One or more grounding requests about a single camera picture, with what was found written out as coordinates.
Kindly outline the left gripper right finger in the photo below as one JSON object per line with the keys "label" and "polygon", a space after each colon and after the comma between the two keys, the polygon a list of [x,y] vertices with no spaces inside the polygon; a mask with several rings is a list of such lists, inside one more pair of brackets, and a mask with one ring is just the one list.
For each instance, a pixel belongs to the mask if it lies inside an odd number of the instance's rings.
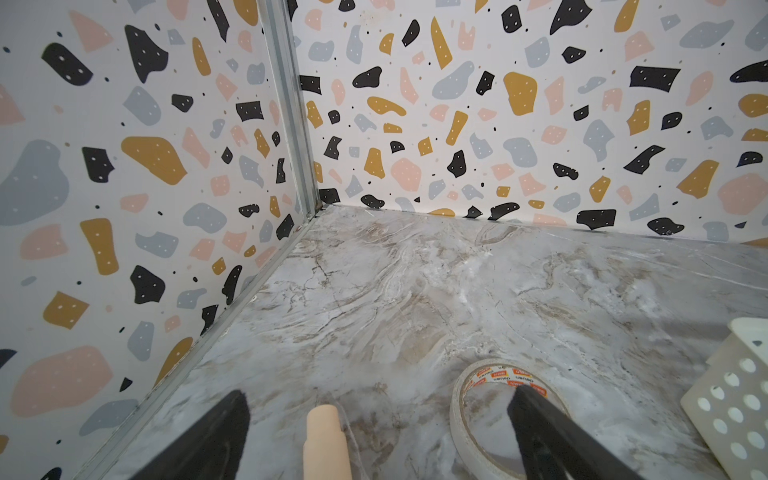
{"label": "left gripper right finger", "polygon": [[640,477],[530,386],[516,388],[507,414],[528,479]]}

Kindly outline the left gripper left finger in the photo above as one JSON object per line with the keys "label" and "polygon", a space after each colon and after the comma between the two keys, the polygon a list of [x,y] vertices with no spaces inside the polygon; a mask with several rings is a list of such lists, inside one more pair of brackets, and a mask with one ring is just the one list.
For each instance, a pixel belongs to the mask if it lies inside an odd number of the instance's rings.
{"label": "left gripper left finger", "polygon": [[246,394],[233,390],[133,477],[234,479],[249,424]]}

